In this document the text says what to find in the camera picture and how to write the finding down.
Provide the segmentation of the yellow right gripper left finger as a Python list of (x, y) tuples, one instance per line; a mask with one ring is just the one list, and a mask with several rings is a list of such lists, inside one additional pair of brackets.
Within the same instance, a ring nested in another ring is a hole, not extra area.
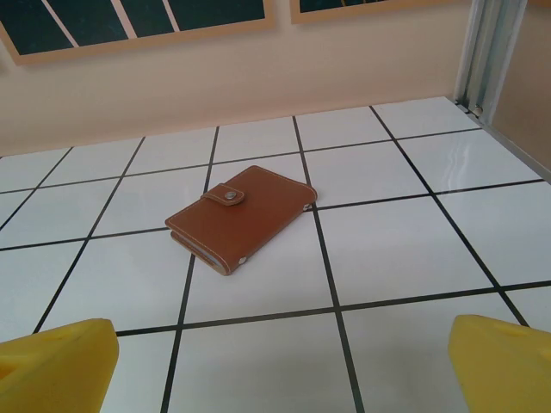
[(1, 344), (2, 412), (98, 412), (119, 357), (112, 322), (94, 318)]

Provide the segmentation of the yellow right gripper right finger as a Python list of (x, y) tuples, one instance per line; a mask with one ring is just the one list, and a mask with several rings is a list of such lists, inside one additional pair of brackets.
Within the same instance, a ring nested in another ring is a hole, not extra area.
[(549, 412), (550, 334), (478, 315), (455, 318), (449, 358), (471, 412)]

